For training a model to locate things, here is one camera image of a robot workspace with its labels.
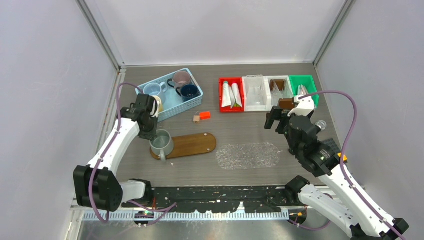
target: pink mug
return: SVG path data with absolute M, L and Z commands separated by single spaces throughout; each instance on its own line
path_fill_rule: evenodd
M 168 85 L 171 88 L 177 89 L 182 88 L 183 86 L 190 84 L 192 82 L 192 77 L 186 71 L 177 71 L 172 79 L 168 79 Z

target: blue basket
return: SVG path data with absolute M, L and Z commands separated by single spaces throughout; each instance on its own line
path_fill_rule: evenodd
M 168 75 L 159 77 L 155 80 L 141 84 L 138 87 L 141 88 L 141 90 L 143 90 L 144 87 L 147 84 L 150 84 L 150 83 L 157 83 L 157 84 L 167 83 L 168 79 L 172 79 L 174 77 L 174 74 L 176 72 L 179 72 L 179 71 L 184 71 L 184 72 L 187 72 L 188 74 L 190 74 L 191 82 L 198 87 L 198 89 L 200 91 L 200 96 L 195 97 L 195 98 L 193 98 L 189 101 L 183 102 L 183 99 L 176 93 L 176 91 L 172 90 L 171 87 L 169 87 L 167 85 L 168 88 L 170 88 L 170 89 L 168 89 L 168 91 L 165 92 L 166 102 L 163 104 L 163 111 L 159 112 L 159 119 L 157 120 L 158 122 L 162 122 L 163 120 L 169 119 L 170 117 L 173 117 L 177 114 L 180 114 L 182 112 L 185 112 L 189 109 L 192 109 L 192 108 L 197 107 L 200 104 L 202 104 L 203 91 L 200 88 L 198 82 L 193 77 L 192 72 L 188 68 L 183 68 L 181 70 L 175 71 L 175 72 L 170 73 Z

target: wood grain surface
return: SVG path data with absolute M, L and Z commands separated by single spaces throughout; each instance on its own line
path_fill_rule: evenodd
M 173 151 L 169 155 L 166 155 L 166 160 L 199 154 L 209 154 L 217 147 L 217 139 L 209 132 L 174 136 L 172 140 L 174 144 Z M 150 155 L 157 160 L 161 159 L 160 156 L 153 153 L 151 148 Z
M 240 186 L 240 185 L 284 185 L 297 175 L 313 184 L 320 184 L 312 174 L 304 170 L 288 151 L 283 135 L 264 129 L 266 112 L 220 113 L 220 77 L 242 77 L 247 75 L 284 76 L 312 75 L 318 91 L 317 72 L 312 64 L 252 64 L 252 65 L 196 65 L 196 66 L 142 66 L 129 67 L 125 82 L 140 85 L 166 74 L 188 68 L 202 88 L 202 104 L 158 124 L 158 129 L 172 136 L 211 133 L 216 137 L 216 150 L 201 155 L 180 157 L 162 162 L 150 155 L 149 141 L 136 138 L 129 146 L 117 171 L 120 182 L 128 179 L 151 181 L 153 186 Z M 135 90 L 125 86 L 121 92 L 121 106 L 129 106 L 136 100 Z M 199 112 L 211 112 L 211 119 L 193 123 Z M 312 122 L 324 120 L 327 129 L 319 134 L 320 140 L 334 138 L 338 143 L 333 121 L 324 96 L 320 96 L 318 109 Z M 225 145 L 272 143 L 278 147 L 279 163 L 271 168 L 224 170 L 218 165 L 216 151 Z

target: cup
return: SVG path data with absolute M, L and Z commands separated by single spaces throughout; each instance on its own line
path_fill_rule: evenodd
M 143 93 L 150 96 L 158 96 L 162 100 L 162 104 L 165 104 L 165 92 L 168 90 L 166 82 L 159 83 L 149 83 L 143 88 Z
M 182 97 L 184 102 L 192 100 L 200 95 L 199 88 L 193 84 L 188 84 L 181 88 L 177 87 L 175 91 L 180 97 Z
M 157 106 L 159 108 L 159 113 L 162 112 L 164 110 L 164 105 L 162 104 L 162 100 L 159 96 L 153 96 L 154 99 L 156 99 L 157 102 Z
M 160 160 L 166 161 L 167 155 L 174 150 L 174 141 L 170 133 L 166 130 L 157 130 L 156 137 L 150 140 L 151 151 L 160 157 Z
M 168 85 L 171 88 L 182 88 L 184 85 L 190 84 L 192 77 L 186 71 L 177 71 L 172 79 L 168 79 Z

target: plastic container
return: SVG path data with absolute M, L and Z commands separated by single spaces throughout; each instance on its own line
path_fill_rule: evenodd
M 191 82 L 198 87 L 199 92 L 200 92 L 200 95 L 197 96 L 197 97 L 195 97 L 195 98 L 193 98 L 193 99 L 191 99 L 191 100 L 188 100 L 188 101 L 185 101 L 184 102 L 183 101 L 183 98 L 180 97 L 177 94 L 177 92 L 175 91 L 175 89 L 172 88 L 172 87 L 170 87 L 170 86 L 168 86 L 168 89 L 165 92 L 166 101 L 163 102 L 163 111 L 162 112 L 159 112 L 159 119 L 157 120 L 158 122 L 162 122 L 163 120 L 169 119 L 170 117 L 173 117 L 173 116 L 175 116 L 177 114 L 180 114 L 182 112 L 185 112 L 185 111 L 187 111 L 189 109 L 192 109 L 192 108 L 194 108 L 194 107 L 199 106 L 200 104 L 202 104 L 203 91 L 200 88 L 198 82 L 193 77 L 192 72 L 190 72 L 190 70 L 188 68 L 183 68 L 181 70 L 175 71 L 175 72 L 170 73 L 168 75 L 159 77 L 159 78 L 157 78 L 155 80 L 152 80 L 152 81 L 146 82 L 146 83 L 144 83 L 142 85 L 139 85 L 138 87 L 141 88 L 141 90 L 143 90 L 143 88 L 147 84 L 150 84 L 150 83 L 157 83 L 157 84 L 167 83 L 168 79 L 172 79 L 174 77 L 174 74 L 176 72 L 179 72 L 179 71 L 185 71 L 188 74 L 190 74 Z
M 223 84 L 227 81 L 228 85 L 231 87 L 232 84 L 236 83 L 238 85 L 238 89 L 240 90 L 241 104 L 242 107 L 239 106 L 226 106 L 221 107 L 223 104 Z M 219 111 L 221 113 L 242 113 L 245 111 L 245 93 L 243 87 L 243 81 L 241 77 L 220 77 L 219 78 Z
M 265 76 L 266 81 L 268 82 L 268 85 L 270 84 L 271 80 L 284 80 L 285 84 L 284 87 L 288 87 L 288 89 L 293 93 L 293 89 L 292 89 L 292 83 L 290 81 L 289 76 Z M 271 111 L 271 109 L 273 108 L 273 106 L 271 105 L 267 111 Z
M 317 87 L 315 86 L 314 78 L 312 75 L 290 75 L 288 76 L 291 82 L 291 89 L 293 90 L 293 95 L 298 95 L 298 87 L 299 85 L 305 86 L 308 93 L 316 93 Z M 312 96 L 313 103 L 315 104 L 315 108 L 318 107 L 318 102 L 320 101 L 320 96 L 315 95 Z
M 270 84 L 267 79 L 262 75 L 249 75 L 241 79 L 244 90 L 244 111 L 269 111 L 272 105 Z

